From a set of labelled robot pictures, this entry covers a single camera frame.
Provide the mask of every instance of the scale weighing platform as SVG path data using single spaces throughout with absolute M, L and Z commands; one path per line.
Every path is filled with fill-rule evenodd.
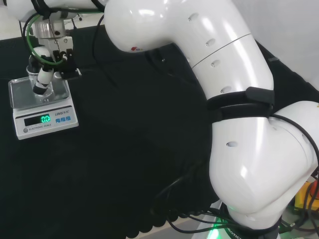
M 67 81 L 54 74 L 44 96 L 33 93 L 30 77 L 9 82 L 15 132 L 19 140 L 79 125 Z

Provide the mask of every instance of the black tablecloth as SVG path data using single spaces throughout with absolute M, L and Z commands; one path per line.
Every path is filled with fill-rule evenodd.
M 93 31 L 72 32 L 83 73 L 69 82 L 79 127 L 22 141 L 15 136 L 7 83 L 26 75 L 28 53 L 19 38 L 0 41 L 2 239 L 123 239 L 147 232 L 165 223 L 164 215 L 150 212 L 154 196 L 209 159 L 206 99 L 179 50 L 170 45 L 128 55 L 101 31 L 97 57 L 115 89 L 91 57 Z M 276 110 L 319 101 L 318 92 L 282 63 L 270 67 Z M 217 199 L 206 164 L 174 188 L 169 206 L 197 211 Z

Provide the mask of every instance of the green digital readout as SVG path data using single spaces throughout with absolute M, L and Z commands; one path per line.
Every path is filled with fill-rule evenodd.
M 38 123 L 48 123 L 51 121 L 50 115 L 41 115 L 41 116 L 35 116 L 31 118 L 24 119 L 25 126 L 31 126 Z
M 50 116 L 46 115 L 46 116 L 41 116 L 41 122 L 42 123 L 47 123 L 47 122 L 50 122 L 51 121 L 51 118 Z

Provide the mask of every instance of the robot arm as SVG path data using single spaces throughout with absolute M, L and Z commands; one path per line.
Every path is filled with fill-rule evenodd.
M 95 7 L 90 0 L 45 2 L 49 7 Z M 236 99 L 224 107 L 238 107 L 236 116 L 213 123 L 211 183 L 235 221 L 256 230 L 273 226 L 318 164 L 298 129 L 266 116 L 248 117 L 239 110 L 271 103 L 262 95 L 271 95 L 274 86 L 267 63 L 232 1 L 100 2 L 106 4 L 108 35 L 119 49 L 135 53 L 173 42 L 187 58 L 211 107 Z M 8 8 L 22 21 L 35 13 L 29 0 L 8 0 Z M 251 89 L 253 104 L 237 98 L 251 95 Z M 304 117 L 310 112 L 311 117 Z M 311 121 L 319 117 L 317 103 L 296 103 L 278 113 L 299 123 L 319 143 L 318 127 Z

